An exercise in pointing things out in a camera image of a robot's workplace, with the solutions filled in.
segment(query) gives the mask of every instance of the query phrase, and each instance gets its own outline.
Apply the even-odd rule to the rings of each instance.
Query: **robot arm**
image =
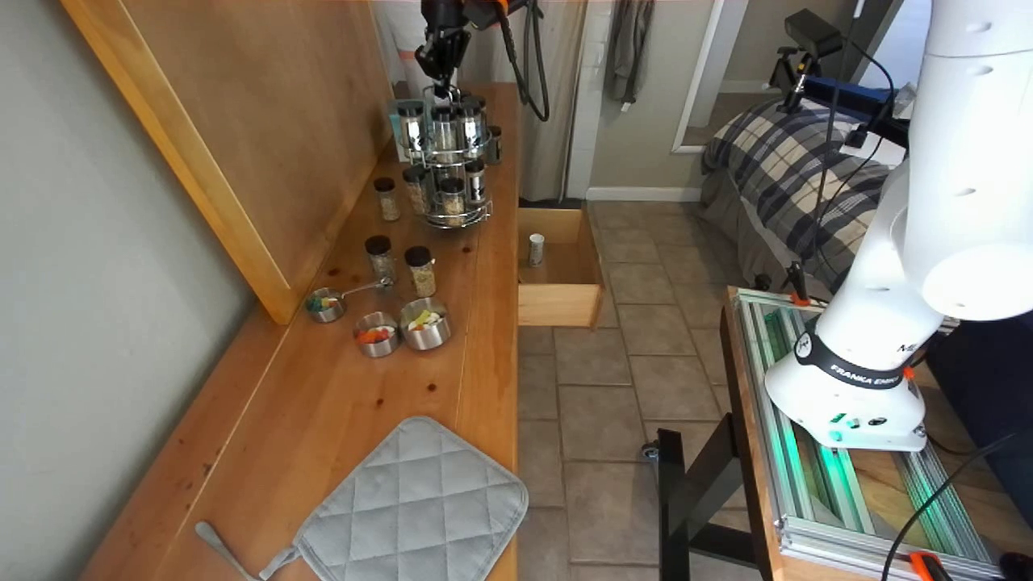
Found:
[[[905,363],[944,317],[1033,308],[1033,3],[936,0],[910,157],[831,308],[765,390],[816,443],[916,452],[923,401]]]
[[[522,0],[420,0],[427,19],[427,46],[416,62],[437,80],[437,96],[452,96],[456,69],[473,41],[468,21],[488,29],[506,19]]]

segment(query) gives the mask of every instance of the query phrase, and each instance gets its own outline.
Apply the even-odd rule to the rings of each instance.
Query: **bottle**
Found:
[[[401,219],[398,195],[393,195],[393,179],[391,176],[378,176],[376,179],[376,194],[378,194],[378,202],[383,202],[383,219],[384,223]]]
[[[430,253],[427,246],[414,246],[406,249],[406,265],[412,265],[412,276],[420,295],[430,295],[441,291],[441,276],[432,272],[437,257]]]
[[[366,238],[366,253],[370,253],[370,265],[376,266],[376,276],[393,280],[391,238],[388,234],[370,234]]]

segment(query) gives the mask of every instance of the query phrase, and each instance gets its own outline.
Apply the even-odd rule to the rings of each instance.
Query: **beige floor tile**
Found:
[[[646,230],[614,230],[601,234],[601,257],[618,260],[660,260],[660,249]]]
[[[694,337],[694,346],[702,351],[702,360],[703,360],[703,370],[706,370],[712,384],[726,384],[721,326],[694,326],[690,337]]]
[[[681,461],[686,461],[686,469],[690,469],[690,461],[712,443],[718,423],[646,423],[648,443],[657,440],[657,428],[681,433]],[[746,507],[746,487],[741,487],[724,507]]]
[[[519,329],[517,335],[519,354],[557,354],[553,329]]]
[[[712,524],[749,532],[749,508],[746,507],[724,507],[715,514]]]
[[[721,418],[698,358],[634,358],[634,378],[646,418]]]
[[[703,249],[666,250],[666,272],[676,286],[721,291],[724,282],[734,280],[734,272],[724,265],[715,265],[715,257]]]
[[[648,464],[570,461],[576,563],[657,563],[657,477]]]
[[[734,412],[734,392],[726,384],[715,384],[712,392],[715,392],[721,412]]]
[[[721,286],[676,286],[676,300],[689,326],[721,326],[721,308],[724,308]]]
[[[653,219],[663,219],[678,207],[681,202],[603,201],[603,202],[590,202],[587,215],[601,230],[621,230],[621,227],[648,227]]]
[[[562,454],[570,461],[636,461],[644,415],[634,390],[560,387]]]
[[[676,304],[676,291],[663,265],[611,265],[614,304]]]
[[[621,329],[557,329],[560,384],[614,384],[631,387]]]
[[[565,508],[531,508],[517,536],[519,581],[570,581],[570,516]]]
[[[576,563],[571,581],[660,581],[660,569],[590,569]]]
[[[756,569],[721,561],[712,556],[690,556],[690,576],[694,581],[763,581]]]
[[[519,418],[557,418],[557,358],[522,354],[517,380]]]
[[[596,326],[618,326],[618,307],[611,282],[603,282],[601,312],[596,317]]]
[[[698,354],[678,307],[618,307],[631,354]]]
[[[517,475],[531,491],[531,507],[562,507],[560,423],[519,423]]]

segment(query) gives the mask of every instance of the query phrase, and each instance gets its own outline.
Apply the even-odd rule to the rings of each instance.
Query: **open drawer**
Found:
[[[519,210],[519,326],[596,326],[603,294],[596,238],[585,210]],[[546,257],[528,260],[528,234],[546,234]]]

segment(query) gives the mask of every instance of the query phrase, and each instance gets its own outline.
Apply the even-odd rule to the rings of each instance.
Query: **metal lid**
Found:
[[[412,266],[422,266],[422,265],[430,265],[430,260],[432,260],[432,253],[430,253],[427,246],[406,249],[406,265],[412,265]]]
[[[391,176],[378,176],[376,189],[393,189],[393,179]]]
[[[465,185],[461,185],[461,176],[445,174],[445,176],[437,179],[437,187],[449,189],[449,194],[461,194]]]
[[[370,234],[366,238],[366,250],[370,253],[388,253],[391,250],[391,238],[388,234]]]
[[[422,176],[427,176],[427,167],[420,167],[420,164],[403,167],[401,176],[403,176],[406,185],[422,179]]]

